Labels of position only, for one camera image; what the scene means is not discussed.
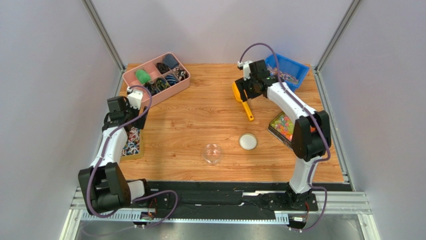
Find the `gold tin of lollipops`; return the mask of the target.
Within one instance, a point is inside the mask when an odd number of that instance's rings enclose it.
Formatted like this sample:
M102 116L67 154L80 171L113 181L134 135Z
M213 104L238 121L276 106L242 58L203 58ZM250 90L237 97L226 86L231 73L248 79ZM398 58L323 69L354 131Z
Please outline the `gold tin of lollipops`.
M144 157L145 147L143 130L140 128L132 127L128 133L128 139L121 151L121 161L129 161L141 159Z

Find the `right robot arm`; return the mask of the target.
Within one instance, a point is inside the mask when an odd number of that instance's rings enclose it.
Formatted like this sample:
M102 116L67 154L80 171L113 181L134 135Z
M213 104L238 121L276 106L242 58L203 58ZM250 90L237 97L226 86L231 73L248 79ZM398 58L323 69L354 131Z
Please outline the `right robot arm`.
M293 123L291 149L296 155L293 175L285 192L284 203L299 209L312 195L312 180L319 162L330 156L329 114L317 111L294 94L279 74L272 75L264 60L237 63L243 77L235 81L243 102L264 96L275 103Z

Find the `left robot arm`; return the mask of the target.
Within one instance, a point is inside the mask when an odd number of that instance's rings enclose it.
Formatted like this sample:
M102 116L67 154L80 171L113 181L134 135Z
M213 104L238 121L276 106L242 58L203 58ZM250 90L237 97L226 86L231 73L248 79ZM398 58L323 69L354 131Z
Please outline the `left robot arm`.
M140 96L116 96L107 100L108 113L102 126L102 142L95 159L78 173L79 185L87 211L106 218L143 197L145 179L128 182L121 169L122 151L132 128L143 129L148 107L142 107Z

